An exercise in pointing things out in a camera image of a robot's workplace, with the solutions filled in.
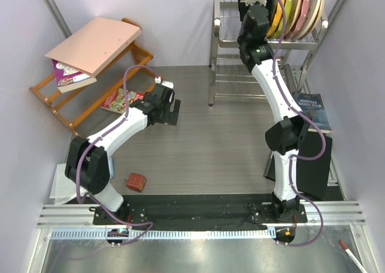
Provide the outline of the orange dotted plate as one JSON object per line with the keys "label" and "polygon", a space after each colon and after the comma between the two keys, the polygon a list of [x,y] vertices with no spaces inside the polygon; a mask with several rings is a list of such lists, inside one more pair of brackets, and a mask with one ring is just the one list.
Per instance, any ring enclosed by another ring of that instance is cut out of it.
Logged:
{"label": "orange dotted plate", "polygon": [[275,32],[277,31],[277,28],[279,27],[281,18],[282,18],[283,10],[281,8],[281,5],[279,4],[279,1],[277,1],[276,10],[273,16],[273,21],[271,24],[271,27],[266,35],[267,38],[272,38]]}

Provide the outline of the green dotted plate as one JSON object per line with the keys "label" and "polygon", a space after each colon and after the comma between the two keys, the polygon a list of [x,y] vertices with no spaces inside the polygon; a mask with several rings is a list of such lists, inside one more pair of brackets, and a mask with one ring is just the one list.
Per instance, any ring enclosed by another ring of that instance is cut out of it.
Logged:
{"label": "green dotted plate", "polygon": [[286,26],[283,26],[283,17],[281,17],[279,26],[277,27],[274,38],[278,39],[281,36],[281,33],[286,34],[286,30],[289,27],[289,16],[293,7],[293,0],[285,0],[285,15],[286,15]]}

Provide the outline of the metal dish rack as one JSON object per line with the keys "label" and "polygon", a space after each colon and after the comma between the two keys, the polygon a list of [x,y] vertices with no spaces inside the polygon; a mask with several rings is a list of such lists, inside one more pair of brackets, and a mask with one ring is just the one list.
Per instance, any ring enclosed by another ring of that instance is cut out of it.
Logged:
{"label": "metal dish rack", "polygon": [[[211,80],[208,105],[215,99],[237,97],[264,99],[257,80],[240,60],[236,38],[240,29],[237,1],[214,0],[209,67]],[[328,29],[328,17],[322,11],[310,34],[301,40],[283,41],[278,64],[289,91],[296,95],[308,92],[307,71]]]}

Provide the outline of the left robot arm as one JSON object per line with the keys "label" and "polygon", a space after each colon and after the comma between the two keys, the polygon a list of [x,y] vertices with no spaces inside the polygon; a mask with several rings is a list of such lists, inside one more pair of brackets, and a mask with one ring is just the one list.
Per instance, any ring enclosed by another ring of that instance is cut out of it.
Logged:
{"label": "left robot arm", "polygon": [[128,209],[123,196],[110,182],[112,155],[129,138],[155,123],[177,125],[180,100],[175,98],[174,83],[162,81],[129,105],[110,125],[87,138],[77,136],[70,144],[64,175],[84,188],[108,209],[107,217],[114,224],[127,220]]}

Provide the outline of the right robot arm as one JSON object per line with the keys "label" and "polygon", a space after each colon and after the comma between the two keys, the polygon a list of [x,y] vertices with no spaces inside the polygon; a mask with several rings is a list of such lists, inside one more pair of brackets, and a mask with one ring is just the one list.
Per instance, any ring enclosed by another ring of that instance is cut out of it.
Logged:
{"label": "right robot arm", "polygon": [[294,155],[299,152],[309,124],[300,115],[301,109],[283,81],[273,50],[265,40],[270,28],[269,10],[258,2],[247,4],[245,0],[238,0],[238,10],[240,58],[261,86],[274,119],[274,125],[265,132],[275,165],[271,213],[277,221],[290,221],[300,208]]}

